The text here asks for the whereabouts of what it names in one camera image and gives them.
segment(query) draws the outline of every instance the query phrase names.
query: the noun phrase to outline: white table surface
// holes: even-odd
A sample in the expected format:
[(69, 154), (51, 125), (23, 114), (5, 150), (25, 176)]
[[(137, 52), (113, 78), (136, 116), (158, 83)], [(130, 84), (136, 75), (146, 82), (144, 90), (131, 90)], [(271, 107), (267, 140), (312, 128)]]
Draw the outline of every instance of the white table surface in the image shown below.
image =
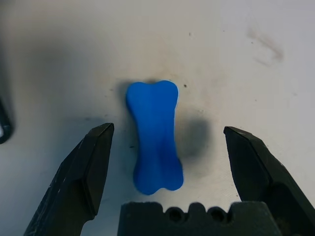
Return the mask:
[[(226, 125), (260, 137), (315, 204), (313, 0), (1, 2), (2, 89), (16, 131), (0, 146), (0, 235), (24, 232), (62, 160), (104, 122), (115, 124), (108, 176), (83, 236), (116, 235), (128, 201), (228, 210), (239, 197)], [(124, 96), (131, 82), (163, 79), (180, 91), (185, 183), (144, 196), (132, 182), (138, 143)]]

